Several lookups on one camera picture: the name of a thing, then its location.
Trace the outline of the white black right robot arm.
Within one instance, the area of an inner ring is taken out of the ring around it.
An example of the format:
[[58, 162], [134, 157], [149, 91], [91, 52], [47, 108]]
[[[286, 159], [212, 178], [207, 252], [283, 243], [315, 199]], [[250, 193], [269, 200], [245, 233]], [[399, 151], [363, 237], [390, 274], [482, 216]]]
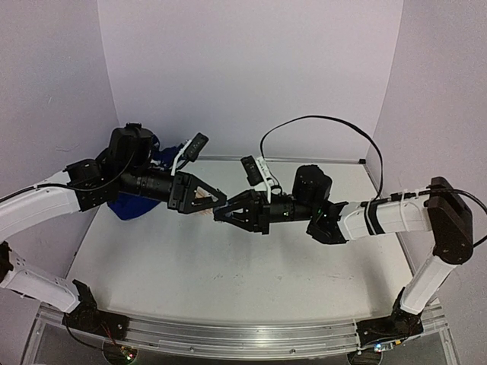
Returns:
[[424, 190], [393, 193], [368, 202], [329, 199], [333, 181], [317, 165], [297, 169], [291, 194], [249, 189], [214, 210], [216, 221], [251, 233], [269, 233], [271, 224], [307, 221], [319, 243], [345, 244], [389, 233], [432, 232], [434, 245], [399, 296], [399, 311], [418, 315], [449, 274], [473, 256], [473, 215], [443, 177]]

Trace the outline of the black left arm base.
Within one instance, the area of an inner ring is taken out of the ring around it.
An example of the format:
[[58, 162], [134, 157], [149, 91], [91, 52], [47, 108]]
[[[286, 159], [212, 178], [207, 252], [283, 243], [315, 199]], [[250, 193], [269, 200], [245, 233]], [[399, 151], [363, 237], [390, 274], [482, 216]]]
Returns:
[[126, 337], [129, 318], [99, 309], [89, 286], [78, 280], [72, 283], [78, 291], [79, 304], [70, 313], [64, 314], [62, 324], [69, 330], [75, 329], [122, 341]]

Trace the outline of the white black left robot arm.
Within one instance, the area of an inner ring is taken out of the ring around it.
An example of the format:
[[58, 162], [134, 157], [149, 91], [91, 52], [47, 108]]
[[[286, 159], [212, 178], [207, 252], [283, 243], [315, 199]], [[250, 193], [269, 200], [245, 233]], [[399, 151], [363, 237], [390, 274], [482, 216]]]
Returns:
[[154, 158], [157, 139], [138, 123], [113, 130], [108, 147], [95, 159], [68, 165], [64, 170], [1, 200], [1, 286], [47, 303], [72, 318], [86, 332], [103, 324], [102, 314], [83, 296], [85, 284], [36, 268], [19, 256], [8, 238], [62, 215], [84, 212], [120, 194], [164, 202], [180, 214], [193, 214], [225, 205], [226, 195], [181, 168], [197, 160], [208, 138], [199, 133], [177, 152], [170, 169]]

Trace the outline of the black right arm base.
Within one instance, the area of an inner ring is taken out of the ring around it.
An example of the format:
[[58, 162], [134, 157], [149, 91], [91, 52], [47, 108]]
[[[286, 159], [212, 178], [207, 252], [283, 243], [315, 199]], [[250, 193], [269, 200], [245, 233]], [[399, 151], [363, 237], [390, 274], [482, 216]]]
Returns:
[[385, 342], [403, 341], [423, 333], [421, 314], [411, 314], [400, 308], [403, 288], [396, 298], [390, 315], [361, 320], [356, 333], [360, 348], [369, 348]]

